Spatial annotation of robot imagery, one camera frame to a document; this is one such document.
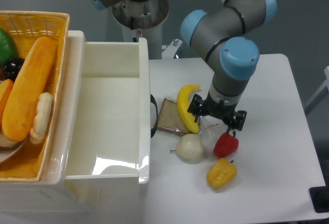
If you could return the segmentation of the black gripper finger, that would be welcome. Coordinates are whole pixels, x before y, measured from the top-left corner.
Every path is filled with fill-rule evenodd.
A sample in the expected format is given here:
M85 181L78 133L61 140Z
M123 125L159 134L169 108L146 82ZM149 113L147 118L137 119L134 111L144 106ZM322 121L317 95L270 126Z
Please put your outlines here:
M203 100L200 95L195 94L193 96L192 101L187 109L187 112L194 117L193 119L194 123L197 123L199 118L206 114L206 109L204 104L205 104L205 100Z
M245 110L235 111L229 119L229 123L226 129L226 134L229 134L232 131L232 134L235 137L236 131L237 130L241 131L243 129L246 116L247 116L247 111Z

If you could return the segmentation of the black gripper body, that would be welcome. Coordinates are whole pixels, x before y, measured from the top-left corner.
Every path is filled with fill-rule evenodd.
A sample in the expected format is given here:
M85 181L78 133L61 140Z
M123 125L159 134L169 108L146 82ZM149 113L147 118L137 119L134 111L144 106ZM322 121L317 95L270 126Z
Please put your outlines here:
M221 119L226 125L229 123L230 117L235 112L237 102L230 103L218 98L214 93L208 91L205 99L206 114L204 116L212 116Z

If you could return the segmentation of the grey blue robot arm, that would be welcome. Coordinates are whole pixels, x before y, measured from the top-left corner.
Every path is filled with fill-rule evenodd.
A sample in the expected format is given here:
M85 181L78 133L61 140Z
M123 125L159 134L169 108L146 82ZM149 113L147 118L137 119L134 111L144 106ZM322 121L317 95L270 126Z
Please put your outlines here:
M223 9L209 15L194 10L183 20L180 35L194 49L214 75L205 99L195 95L193 86L177 96L178 113L187 129L197 134L198 119L212 116L229 130L241 130L247 113L236 110L260 57L256 44L245 33L271 21L277 12L276 0L221 0ZM111 8L127 42L146 39L149 56L162 54L162 25L169 13L167 0L91 0L99 9Z

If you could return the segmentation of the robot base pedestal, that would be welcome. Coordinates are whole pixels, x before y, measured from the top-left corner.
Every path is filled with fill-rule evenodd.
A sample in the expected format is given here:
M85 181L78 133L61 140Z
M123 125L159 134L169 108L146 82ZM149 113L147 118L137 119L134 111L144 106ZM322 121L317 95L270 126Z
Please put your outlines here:
M169 14L167 0L123 0L112 6L112 12L121 26L125 42L138 42L140 38L145 38L149 59L162 58L162 26Z

